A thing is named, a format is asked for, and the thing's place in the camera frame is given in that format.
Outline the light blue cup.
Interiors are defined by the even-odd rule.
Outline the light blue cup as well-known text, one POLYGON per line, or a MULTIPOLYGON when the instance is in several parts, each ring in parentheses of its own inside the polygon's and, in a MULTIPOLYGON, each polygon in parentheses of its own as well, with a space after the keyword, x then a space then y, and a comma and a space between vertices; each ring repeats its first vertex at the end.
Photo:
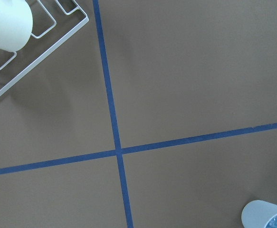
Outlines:
POLYGON ((241 221, 245 228, 266 228, 277 216, 277 205, 263 200, 249 202, 242 210, 241 221))

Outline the white cup on rack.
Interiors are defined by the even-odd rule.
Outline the white cup on rack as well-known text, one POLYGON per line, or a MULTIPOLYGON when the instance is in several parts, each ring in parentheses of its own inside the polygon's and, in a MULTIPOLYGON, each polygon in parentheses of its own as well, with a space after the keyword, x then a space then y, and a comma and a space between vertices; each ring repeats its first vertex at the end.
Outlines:
POLYGON ((0 49, 16 52, 28 42, 32 12, 24 0, 0 0, 0 49))

